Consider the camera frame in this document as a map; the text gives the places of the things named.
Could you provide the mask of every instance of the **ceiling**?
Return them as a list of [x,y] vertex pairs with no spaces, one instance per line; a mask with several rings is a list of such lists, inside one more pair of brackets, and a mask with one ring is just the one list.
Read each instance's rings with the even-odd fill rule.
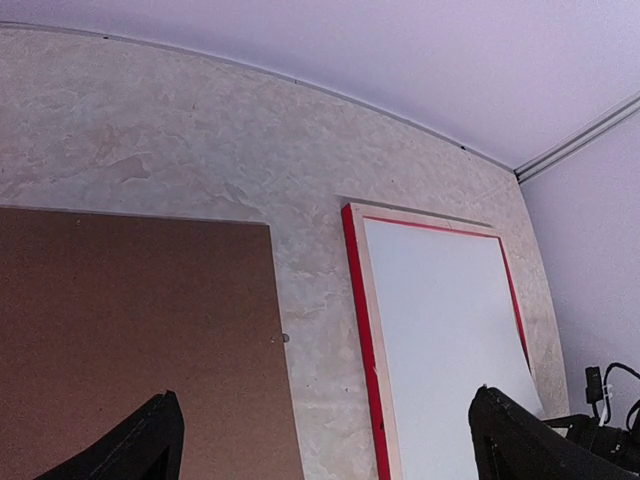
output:
[[640,90],[634,1],[1,0],[0,20],[260,67],[395,114],[510,168]]

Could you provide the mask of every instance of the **red frame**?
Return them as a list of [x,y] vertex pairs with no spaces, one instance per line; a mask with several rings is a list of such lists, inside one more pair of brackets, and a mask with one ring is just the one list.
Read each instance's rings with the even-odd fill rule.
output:
[[[516,317],[516,324],[520,342],[524,355],[529,363],[529,352],[527,342],[524,335],[524,327],[520,307],[516,298],[515,286],[507,261],[507,254],[502,243],[502,238],[497,235],[489,235],[453,228],[436,227],[424,225],[420,223],[405,222],[401,220],[392,220],[388,218],[375,217],[372,215],[364,215],[362,218],[377,220],[381,222],[394,223],[410,227],[425,228],[428,230],[436,230],[441,232],[458,233],[461,235],[469,235],[474,237],[496,238],[500,245],[502,260],[504,261],[507,280],[509,282],[509,290],[513,302],[513,311]],[[371,335],[371,324],[369,322],[370,314],[367,307],[367,297],[364,286],[364,278],[360,264],[360,254],[358,251],[358,239],[356,237],[356,227],[351,204],[347,204],[342,208],[342,223],[344,228],[345,243],[347,247],[347,257],[349,261],[349,270],[351,272],[351,283],[353,288],[353,297],[356,306],[356,317],[358,321],[358,330],[360,332],[360,346],[362,349],[362,361],[364,364],[365,379],[367,382],[367,391],[369,395],[369,412],[371,416],[371,424],[373,429],[373,443],[376,450],[376,463],[378,466],[378,476],[380,480],[391,480],[391,468],[389,464],[389,447],[387,445],[387,436],[384,428],[384,417],[382,412],[382,400],[380,397],[380,384],[376,372],[376,359],[373,347],[373,338]]]

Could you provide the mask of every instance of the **white board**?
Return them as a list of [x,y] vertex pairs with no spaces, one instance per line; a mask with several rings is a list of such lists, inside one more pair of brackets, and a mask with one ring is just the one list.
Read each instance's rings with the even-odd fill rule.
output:
[[499,237],[411,215],[418,224],[377,207],[355,214],[390,478],[474,479],[468,410],[476,390],[498,387],[536,415],[542,406]]

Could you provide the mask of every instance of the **beige marbled wall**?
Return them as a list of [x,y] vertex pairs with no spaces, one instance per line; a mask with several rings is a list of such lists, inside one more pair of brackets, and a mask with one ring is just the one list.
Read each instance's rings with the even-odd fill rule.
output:
[[549,415],[562,353],[514,176],[423,131],[200,56],[0,28],[0,204],[271,225],[306,478],[376,477],[343,245],[343,198],[504,236]]

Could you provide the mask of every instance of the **black device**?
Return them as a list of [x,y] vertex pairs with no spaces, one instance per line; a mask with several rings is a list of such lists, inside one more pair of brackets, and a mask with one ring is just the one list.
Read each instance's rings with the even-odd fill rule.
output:
[[478,390],[469,425],[479,480],[638,480],[563,438],[496,388]]
[[[626,428],[607,426],[611,420],[608,378],[614,369],[624,370],[640,380],[638,372],[622,363],[610,364],[605,371],[604,380],[599,367],[588,367],[585,370],[587,380],[585,393],[586,401],[593,409],[593,416],[571,415],[547,420],[545,423],[553,428],[567,428],[568,440],[627,471],[640,473],[640,419],[637,415],[640,400],[629,410]],[[598,412],[598,402],[603,402],[605,405],[604,418],[601,418]]]
[[89,448],[35,480],[178,480],[183,438],[175,393],[154,395]]

